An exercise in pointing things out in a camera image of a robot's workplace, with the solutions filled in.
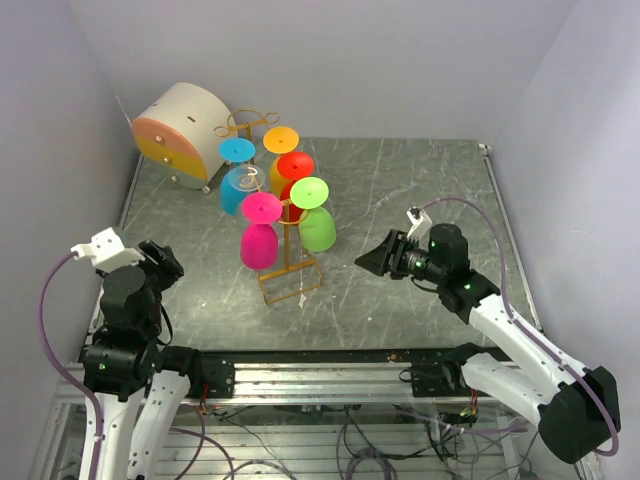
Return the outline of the green plastic wine glass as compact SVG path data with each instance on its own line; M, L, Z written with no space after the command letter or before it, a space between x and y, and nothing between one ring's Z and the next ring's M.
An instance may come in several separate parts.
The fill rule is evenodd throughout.
M301 243L309 252L324 252L336 241L334 219L324 207L328 198L328 184L314 176L296 181L290 190L292 204L302 210L298 230Z

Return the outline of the red plastic wine glass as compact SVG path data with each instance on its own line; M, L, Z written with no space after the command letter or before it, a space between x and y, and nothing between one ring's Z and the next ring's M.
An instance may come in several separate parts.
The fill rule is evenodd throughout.
M315 168L312 157L301 151L291 151L278 157L271 165L271 193L279 200L290 198L293 184L309 177Z

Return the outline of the orange plastic wine glass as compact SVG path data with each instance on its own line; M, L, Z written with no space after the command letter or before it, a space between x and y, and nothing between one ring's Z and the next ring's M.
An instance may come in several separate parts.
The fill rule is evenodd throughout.
M280 197L282 190L290 183L278 170L278 163L282 155L293 151L299 144L299 134L288 126L279 126L266 132L263 137L265 149L276 155L269 169L269 185L271 193Z

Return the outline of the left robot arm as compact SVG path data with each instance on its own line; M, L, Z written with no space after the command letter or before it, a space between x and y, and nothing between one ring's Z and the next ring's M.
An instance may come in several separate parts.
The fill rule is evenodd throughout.
M162 294L184 269L170 247L128 246L112 228L72 250L103 280L103 323L81 354L90 395L80 476L151 479L180 404L204 383L199 352L160 339Z

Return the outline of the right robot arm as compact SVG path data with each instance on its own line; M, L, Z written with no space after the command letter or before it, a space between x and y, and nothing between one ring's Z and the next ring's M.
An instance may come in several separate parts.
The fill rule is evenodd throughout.
M471 267L468 242L453 224L437 224L428 245L398 230L355 260L379 277L434 284L440 302L465 324L488 337L513 367L471 343L458 347L440 375L442 387L459 396L478 390L536 426L559 460L574 464L605 443L619 447L621 430L617 382L604 367L590 369L563 353L526 322L499 288Z

